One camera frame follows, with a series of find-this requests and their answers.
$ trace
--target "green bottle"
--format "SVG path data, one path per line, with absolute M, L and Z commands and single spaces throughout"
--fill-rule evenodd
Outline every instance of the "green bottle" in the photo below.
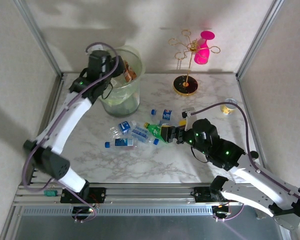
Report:
M 152 135 L 155 138 L 157 138 L 165 143 L 164 139 L 161 137 L 161 126 L 156 125 L 156 124 L 149 124 L 148 122 L 146 122 L 143 126 L 146 129 L 148 129 L 149 132 L 152 133 Z

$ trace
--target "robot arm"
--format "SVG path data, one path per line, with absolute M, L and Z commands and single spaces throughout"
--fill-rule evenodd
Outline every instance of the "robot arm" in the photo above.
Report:
M 33 154 L 33 163 L 37 169 L 58 180 L 75 193 L 81 193 L 87 189 L 89 183 L 77 175 L 71 169 L 70 162 L 60 154 L 81 117 L 99 96 L 103 97 L 104 90 L 111 85 L 111 78 L 123 73 L 124 62 L 120 56 L 118 59 L 117 68 L 109 77 L 88 88 L 95 80 L 105 76 L 115 66 L 115 58 L 111 58 L 107 51 L 93 51 L 89 56 L 88 68 L 85 68 L 73 81 L 65 102 L 55 117 L 34 141 L 27 140 L 23 145 L 29 152 L 36 148 Z
M 220 138 L 217 128 L 207 119 L 196 120 L 186 112 L 182 115 L 186 117 L 186 125 L 161 128 L 161 136 L 166 142 L 171 143 L 173 139 L 177 139 L 177 144 L 187 143 L 205 154 L 206 159 L 216 167 L 231 172 L 256 187 L 245 187 L 226 177 L 217 176 L 210 186 L 212 195 L 221 193 L 225 199 L 257 208 L 289 230 L 299 226 L 300 188 L 284 182 L 256 162 L 251 162 L 251 155 L 257 155 L 254 158 L 258 158 L 256 152 L 250 153 L 249 157 L 233 142 Z

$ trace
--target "black round base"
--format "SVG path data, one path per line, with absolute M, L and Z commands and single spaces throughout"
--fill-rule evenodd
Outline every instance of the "black round base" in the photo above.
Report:
M 178 76 L 173 81 L 173 89 L 177 94 L 180 94 L 182 96 L 191 96 L 198 89 L 198 82 L 193 77 L 188 76 L 188 82 L 187 85 L 185 85 L 186 79 L 186 75 Z

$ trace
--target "yellow cup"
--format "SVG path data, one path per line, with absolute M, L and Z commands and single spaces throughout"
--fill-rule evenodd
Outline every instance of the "yellow cup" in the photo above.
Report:
M 232 99 L 232 98 L 227 98 L 226 100 L 224 100 L 225 102 L 229 102 L 229 103 L 234 103 L 234 104 L 238 104 L 236 100 Z M 225 115 L 231 115 L 234 113 L 236 107 L 234 105 L 231 104 L 224 104 L 221 105 L 221 112 L 223 112 Z

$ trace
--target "marble surface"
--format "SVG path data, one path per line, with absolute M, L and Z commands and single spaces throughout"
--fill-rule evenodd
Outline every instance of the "marble surface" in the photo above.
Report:
M 210 183 L 215 176 L 222 175 L 236 182 L 243 179 L 231 175 L 211 163 L 196 160 L 187 144 L 138 143 L 133 151 L 105 148 L 110 140 L 108 131 L 124 120 L 135 120 L 143 125 L 151 121 L 153 108 L 180 110 L 195 107 L 200 110 L 209 105 L 222 102 L 226 98 L 236 99 L 243 107 L 242 98 L 234 74 L 192 74 L 199 82 L 198 91 L 189 97 L 176 94 L 172 88 L 177 74 L 145 74 L 140 83 L 140 106 L 127 118 L 108 115 L 101 102 L 97 100 L 82 117 L 68 138 L 62 156 L 67 158 L 71 167 L 91 183 Z M 68 88 L 78 74 L 68 74 L 63 85 L 58 106 L 66 98 Z M 221 138 L 232 141 L 246 149 L 244 120 L 237 110 L 234 114 L 224 115 L 219 107 L 197 115 L 198 119 L 207 118 L 217 127 Z M 249 133 L 251 150 L 255 145 Z M 195 152 L 205 161 L 205 156 Z M 32 182 L 45 182 L 48 176 L 35 172 Z

